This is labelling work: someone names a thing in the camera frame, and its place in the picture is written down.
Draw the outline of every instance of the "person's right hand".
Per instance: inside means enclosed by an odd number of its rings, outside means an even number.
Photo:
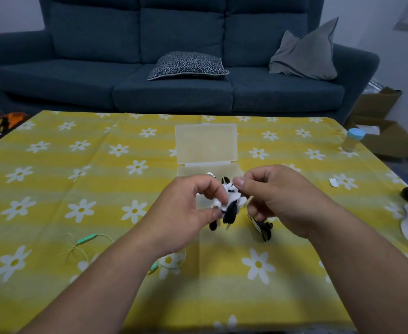
[[[247,207],[257,220],[277,216],[292,233],[308,238],[308,233],[324,220],[343,210],[309,180],[284,165],[257,167],[233,184],[247,196]]]

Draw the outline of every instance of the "throw pillow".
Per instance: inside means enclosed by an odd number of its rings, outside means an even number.
[[[172,51],[157,61],[147,80],[178,75],[217,78],[228,74],[219,57],[200,52]]]
[[[269,73],[284,73],[316,80],[333,80],[337,77],[332,61],[332,39],[338,17],[326,22],[303,39],[289,31],[281,40],[269,62]]]

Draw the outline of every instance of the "plastic container with blue lid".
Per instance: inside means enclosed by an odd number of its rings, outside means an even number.
[[[341,149],[346,152],[354,152],[357,144],[364,138],[366,132],[361,128],[351,128],[346,134],[346,138],[341,145]]]

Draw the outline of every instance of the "table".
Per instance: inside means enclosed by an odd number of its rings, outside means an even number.
[[[141,219],[177,174],[175,125],[199,123],[236,123],[243,171],[290,166],[408,257],[404,182],[363,145],[341,151],[345,131],[334,120],[44,111],[0,140],[0,332],[25,325],[89,265],[80,251],[58,257],[70,248],[65,234],[116,239]],[[109,243],[85,244],[88,260]],[[180,269],[147,276],[125,327],[313,322],[350,323],[317,253],[278,220],[264,243],[244,209],[228,231],[202,230]]]

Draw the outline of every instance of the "sofa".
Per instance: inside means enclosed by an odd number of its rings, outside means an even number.
[[[316,29],[324,0],[40,0],[45,28],[0,34],[0,109],[331,117],[343,123],[379,57],[334,44],[338,77],[269,74],[286,30]],[[147,81],[171,51],[230,74]]]

